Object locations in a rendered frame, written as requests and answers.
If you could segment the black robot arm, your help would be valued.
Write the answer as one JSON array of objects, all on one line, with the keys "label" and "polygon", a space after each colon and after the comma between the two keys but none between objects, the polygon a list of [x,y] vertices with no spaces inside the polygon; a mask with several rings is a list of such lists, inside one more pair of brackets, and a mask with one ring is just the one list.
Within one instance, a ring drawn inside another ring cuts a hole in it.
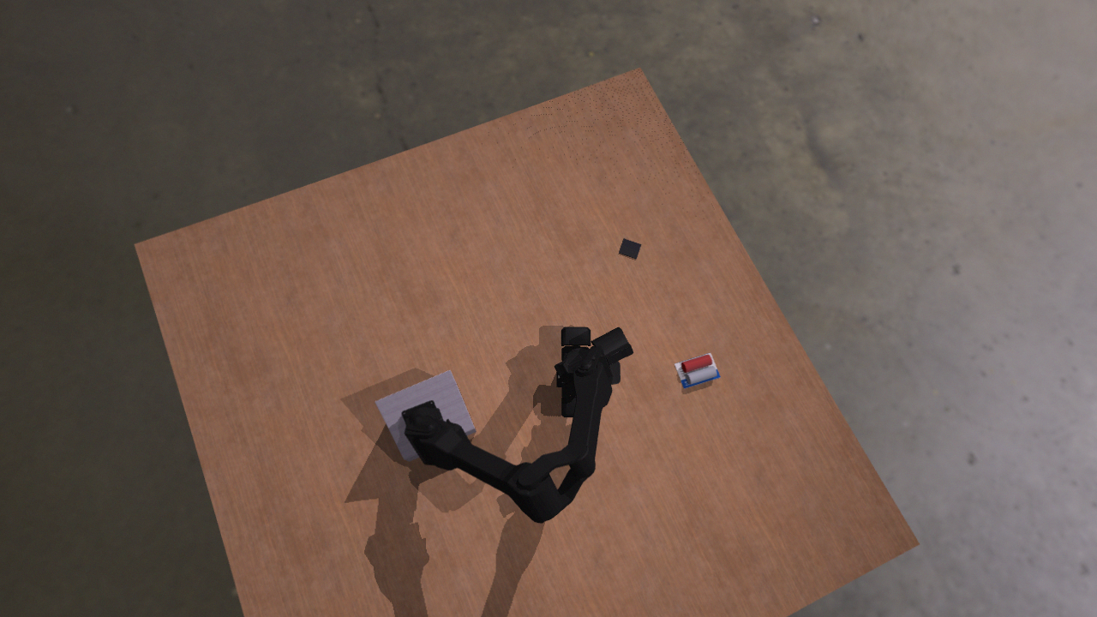
[{"label": "black robot arm", "polygon": [[[423,464],[446,471],[459,468],[508,494],[533,521],[548,521],[572,504],[583,482],[593,474],[601,410],[611,396],[611,384],[620,383],[619,360],[633,354],[619,327],[591,343],[590,349],[572,349],[554,366],[561,381],[573,380],[576,394],[572,436],[559,452],[542,455],[533,464],[510,464],[472,445],[461,425],[443,419],[434,401],[402,411],[404,435]],[[572,469],[557,489],[548,473],[568,464]]]}]

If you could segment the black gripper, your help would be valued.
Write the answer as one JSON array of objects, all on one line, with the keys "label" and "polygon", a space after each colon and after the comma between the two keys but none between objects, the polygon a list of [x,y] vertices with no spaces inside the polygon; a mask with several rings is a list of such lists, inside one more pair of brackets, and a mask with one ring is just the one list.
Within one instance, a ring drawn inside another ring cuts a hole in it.
[{"label": "black gripper", "polygon": [[[589,349],[590,346],[590,328],[586,326],[566,326],[561,329],[561,360],[566,359],[566,355],[572,352],[572,349]],[[561,414],[564,417],[573,417],[573,410],[575,410],[576,394],[573,390],[573,380],[567,381],[568,384],[561,384],[561,391],[563,392],[563,399],[561,399]]]}]

